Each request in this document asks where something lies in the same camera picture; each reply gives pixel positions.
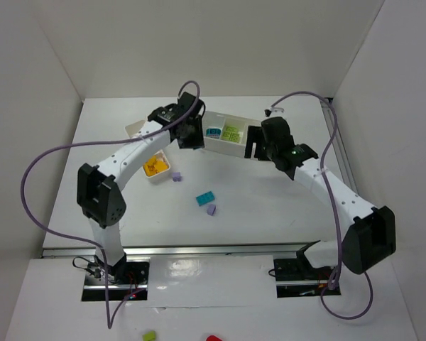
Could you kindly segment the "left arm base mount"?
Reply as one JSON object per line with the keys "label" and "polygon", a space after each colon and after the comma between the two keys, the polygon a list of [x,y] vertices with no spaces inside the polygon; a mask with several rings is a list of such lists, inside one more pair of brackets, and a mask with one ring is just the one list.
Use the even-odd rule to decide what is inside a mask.
{"label": "left arm base mount", "polygon": [[91,259],[76,256],[72,266],[83,270],[84,285],[82,289],[82,302],[105,301],[105,283],[109,284],[109,300],[121,301],[131,295],[129,301],[146,301],[148,298],[148,277],[150,270],[149,261],[127,262],[124,272],[117,277],[109,275],[106,278],[104,270]]}

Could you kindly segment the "green 2x4 lego brick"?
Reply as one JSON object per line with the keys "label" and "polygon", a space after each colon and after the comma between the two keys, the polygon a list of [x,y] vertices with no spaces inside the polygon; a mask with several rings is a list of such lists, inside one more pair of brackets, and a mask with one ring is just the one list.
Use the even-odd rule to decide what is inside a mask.
{"label": "green 2x4 lego brick", "polygon": [[242,138],[242,133],[240,132],[237,134],[224,132],[221,136],[221,140],[236,143],[236,144],[241,143],[241,138]]}
{"label": "green 2x4 lego brick", "polygon": [[224,132],[225,133],[233,133],[233,134],[237,134],[239,132],[239,129],[235,126],[225,126],[224,127]]}

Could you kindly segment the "small purple lego brick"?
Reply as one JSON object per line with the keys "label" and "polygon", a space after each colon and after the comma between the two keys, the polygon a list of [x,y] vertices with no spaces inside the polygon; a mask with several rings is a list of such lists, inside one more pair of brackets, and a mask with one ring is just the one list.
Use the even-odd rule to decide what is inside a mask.
{"label": "small purple lego brick", "polygon": [[174,182],[180,182],[182,180],[182,176],[180,172],[172,173],[172,180]]}

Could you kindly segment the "blue 2x4 lego brick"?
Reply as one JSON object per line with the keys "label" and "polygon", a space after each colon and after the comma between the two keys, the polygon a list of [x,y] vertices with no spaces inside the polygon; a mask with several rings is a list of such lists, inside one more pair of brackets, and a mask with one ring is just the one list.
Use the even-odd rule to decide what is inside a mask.
{"label": "blue 2x4 lego brick", "polygon": [[215,196],[212,191],[209,191],[197,196],[195,199],[199,206],[203,206],[213,202],[215,200]]}

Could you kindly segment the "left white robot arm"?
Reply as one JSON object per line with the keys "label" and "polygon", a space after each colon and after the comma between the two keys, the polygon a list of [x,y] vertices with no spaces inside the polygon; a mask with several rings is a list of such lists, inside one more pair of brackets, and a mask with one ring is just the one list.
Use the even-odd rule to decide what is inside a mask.
{"label": "left white robot arm", "polygon": [[179,148],[204,147],[204,110],[202,100],[183,92],[176,103],[152,111],[132,136],[137,141],[124,144],[95,166],[86,163],[79,168],[77,204],[98,244],[95,259],[112,275],[117,275],[126,263],[119,229],[119,221],[126,211],[122,190],[144,163],[173,141],[177,141]]}

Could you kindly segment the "yellow round flower lego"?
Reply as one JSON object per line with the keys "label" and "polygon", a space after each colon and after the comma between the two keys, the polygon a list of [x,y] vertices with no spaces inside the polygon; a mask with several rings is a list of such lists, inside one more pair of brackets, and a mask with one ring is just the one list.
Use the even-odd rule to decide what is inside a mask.
{"label": "yellow round flower lego", "polygon": [[149,167],[147,167],[147,166],[144,166],[144,171],[145,171],[145,174],[146,174],[148,177],[152,177],[152,176],[154,176],[155,174],[157,174],[157,173],[158,173],[156,169],[154,169],[154,168],[149,168]]}

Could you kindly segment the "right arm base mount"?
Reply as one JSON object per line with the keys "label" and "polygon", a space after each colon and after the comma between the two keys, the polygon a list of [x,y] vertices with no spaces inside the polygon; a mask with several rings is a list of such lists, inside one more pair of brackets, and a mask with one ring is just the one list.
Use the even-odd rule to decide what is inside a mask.
{"label": "right arm base mount", "polygon": [[268,275],[276,282],[278,298],[304,298],[321,296],[323,291],[326,296],[340,296],[340,288],[329,290],[327,282],[332,274],[331,266],[314,268],[305,252],[308,247],[315,245],[312,242],[295,252],[294,258],[276,258],[273,260],[273,268]]}

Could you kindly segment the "orange 2x2 lego brick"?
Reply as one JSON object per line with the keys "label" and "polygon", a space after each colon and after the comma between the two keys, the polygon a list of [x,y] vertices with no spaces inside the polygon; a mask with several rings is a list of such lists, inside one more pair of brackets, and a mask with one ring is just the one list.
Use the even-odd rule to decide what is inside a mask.
{"label": "orange 2x2 lego brick", "polygon": [[152,156],[147,162],[145,162],[145,166],[147,167],[153,167],[157,161],[157,157],[156,156]]}

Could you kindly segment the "turquoise round lego piece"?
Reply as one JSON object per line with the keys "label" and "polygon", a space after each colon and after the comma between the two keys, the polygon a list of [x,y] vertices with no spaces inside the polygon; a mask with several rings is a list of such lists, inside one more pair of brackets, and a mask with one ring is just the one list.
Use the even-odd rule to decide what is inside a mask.
{"label": "turquoise round lego piece", "polygon": [[206,130],[206,137],[211,139],[219,139],[221,137],[222,130],[218,128],[208,128]]}

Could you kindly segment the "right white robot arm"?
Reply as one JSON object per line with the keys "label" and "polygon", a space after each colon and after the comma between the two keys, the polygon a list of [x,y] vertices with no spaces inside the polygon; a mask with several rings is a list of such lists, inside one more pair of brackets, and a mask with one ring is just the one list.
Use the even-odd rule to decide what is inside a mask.
{"label": "right white robot arm", "polygon": [[345,185],[306,144],[296,144],[282,117],[272,117],[249,126],[245,158],[271,161],[291,180],[307,188],[318,200],[337,212],[340,242],[318,242],[305,257],[313,268],[337,260],[352,273],[362,274],[396,250],[395,215],[386,206],[377,208]]}

